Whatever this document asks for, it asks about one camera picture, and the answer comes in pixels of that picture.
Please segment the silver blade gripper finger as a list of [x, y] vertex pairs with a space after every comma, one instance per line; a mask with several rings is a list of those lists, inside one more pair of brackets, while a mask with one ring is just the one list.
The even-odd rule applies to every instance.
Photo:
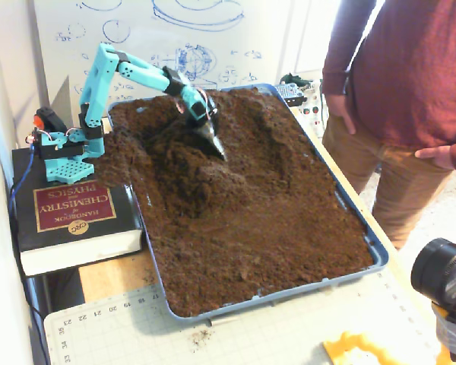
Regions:
[[205, 123], [201, 127], [197, 127], [195, 132], [202, 138], [206, 139], [216, 150], [222, 160], [226, 159], [226, 154], [220, 139], [216, 136], [214, 125], [212, 123]]

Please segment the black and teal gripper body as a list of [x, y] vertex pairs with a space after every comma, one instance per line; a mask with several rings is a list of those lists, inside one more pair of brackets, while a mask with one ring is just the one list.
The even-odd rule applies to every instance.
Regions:
[[202, 127], [214, 113], [214, 101], [201, 88], [183, 88], [182, 100], [188, 110], [186, 124], [189, 128]]

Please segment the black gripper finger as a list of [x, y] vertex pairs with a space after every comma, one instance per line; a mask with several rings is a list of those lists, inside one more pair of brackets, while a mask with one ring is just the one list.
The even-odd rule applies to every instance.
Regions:
[[218, 121], [218, 108], [217, 104], [214, 102], [214, 100], [209, 97], [207, 99], [207, 108], [208, 108], [208, 115], [210, 117], [211, 125], [213, 126], [214, 129], [214, 134], [218, 134], [219, 130], [219, 121]]

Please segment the person's right hand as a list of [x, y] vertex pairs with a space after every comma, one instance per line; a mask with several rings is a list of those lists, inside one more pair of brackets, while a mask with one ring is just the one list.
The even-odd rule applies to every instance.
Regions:
[[354, 135], [356, 133], [356, 126], [347, 108], [347, 97], [343, 94], [326, 94], [325, 99], [330, 114], [341, 117], [347, 127], [348, 133]]

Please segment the person's left hand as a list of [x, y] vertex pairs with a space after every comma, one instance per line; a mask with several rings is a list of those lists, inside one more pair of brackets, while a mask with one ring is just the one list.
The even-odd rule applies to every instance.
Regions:
[[451, 146], [419, 149], [414, 154], [419, 159], [431, 159], [433, 163], [446, 170], [455, 170], [451, 159]]

